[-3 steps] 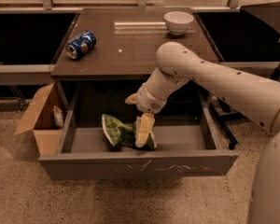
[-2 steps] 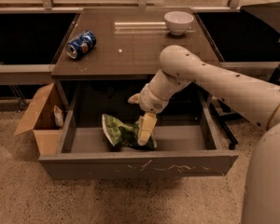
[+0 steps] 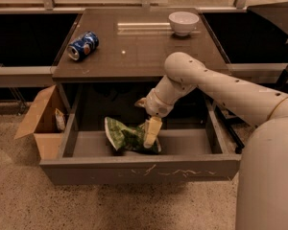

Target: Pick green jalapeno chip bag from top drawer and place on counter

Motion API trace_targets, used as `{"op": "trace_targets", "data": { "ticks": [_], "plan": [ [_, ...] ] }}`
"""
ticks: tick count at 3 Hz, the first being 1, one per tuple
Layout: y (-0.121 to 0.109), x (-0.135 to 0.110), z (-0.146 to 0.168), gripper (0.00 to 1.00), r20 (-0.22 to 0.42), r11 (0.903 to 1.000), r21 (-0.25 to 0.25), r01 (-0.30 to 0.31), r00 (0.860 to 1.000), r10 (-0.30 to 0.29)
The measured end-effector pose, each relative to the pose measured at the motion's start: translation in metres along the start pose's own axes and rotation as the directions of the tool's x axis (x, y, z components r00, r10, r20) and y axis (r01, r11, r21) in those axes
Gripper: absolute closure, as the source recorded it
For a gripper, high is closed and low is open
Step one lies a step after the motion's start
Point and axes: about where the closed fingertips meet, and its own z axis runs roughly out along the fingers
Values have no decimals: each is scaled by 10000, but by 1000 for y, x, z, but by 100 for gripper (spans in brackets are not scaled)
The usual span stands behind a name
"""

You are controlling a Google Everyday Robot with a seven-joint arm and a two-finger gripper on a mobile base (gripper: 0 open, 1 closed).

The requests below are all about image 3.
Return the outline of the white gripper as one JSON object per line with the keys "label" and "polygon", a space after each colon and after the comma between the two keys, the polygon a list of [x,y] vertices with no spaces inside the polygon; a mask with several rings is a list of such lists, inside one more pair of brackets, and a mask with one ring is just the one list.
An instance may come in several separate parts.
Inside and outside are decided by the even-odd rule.
{"label": "white gripper", "polygon": [[149,120],[145,121],[145,134],[143,146],[150,148],[162,127],[162,121],[160,118],[166,117],[173,109],[173,106],[163,102],[152,89],[146,98],[141,98],[134,104],[136,107],[145,107],[146,112],[153,116]]}

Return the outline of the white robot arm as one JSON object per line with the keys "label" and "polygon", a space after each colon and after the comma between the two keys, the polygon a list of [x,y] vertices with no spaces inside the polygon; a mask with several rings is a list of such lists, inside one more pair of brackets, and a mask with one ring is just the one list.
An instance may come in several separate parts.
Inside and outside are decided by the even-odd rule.
{"label": "white robot arm", "polygon": [[209,70],[182,52],[164,68],[158,85],[135,104],[160,119],[199,88],[255,127],[240,162],[235,230],[288,230],[288,94]]}

